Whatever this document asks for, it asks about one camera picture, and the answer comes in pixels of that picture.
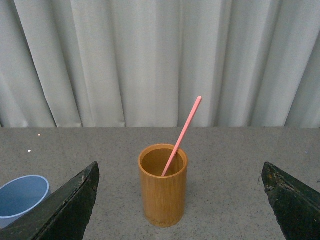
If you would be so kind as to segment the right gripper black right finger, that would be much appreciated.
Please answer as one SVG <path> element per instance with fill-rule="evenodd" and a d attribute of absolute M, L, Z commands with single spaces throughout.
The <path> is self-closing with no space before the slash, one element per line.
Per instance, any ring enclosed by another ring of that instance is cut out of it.
<path fill-rule="evenodd" d="M 320 238 L 320 193 L 272 163 L 261 172 L 264 191 L 287 240 Z"/>

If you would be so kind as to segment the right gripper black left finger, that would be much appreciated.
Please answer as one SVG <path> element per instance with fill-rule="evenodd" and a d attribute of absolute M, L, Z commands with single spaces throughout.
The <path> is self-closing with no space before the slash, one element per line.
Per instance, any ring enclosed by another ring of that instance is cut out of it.
<path fill-rule="evenodd" d="M 100 180 L 96 161 L 33 210 L 0 231 L 2 240 L 81 240 L 90 222 Z"/>

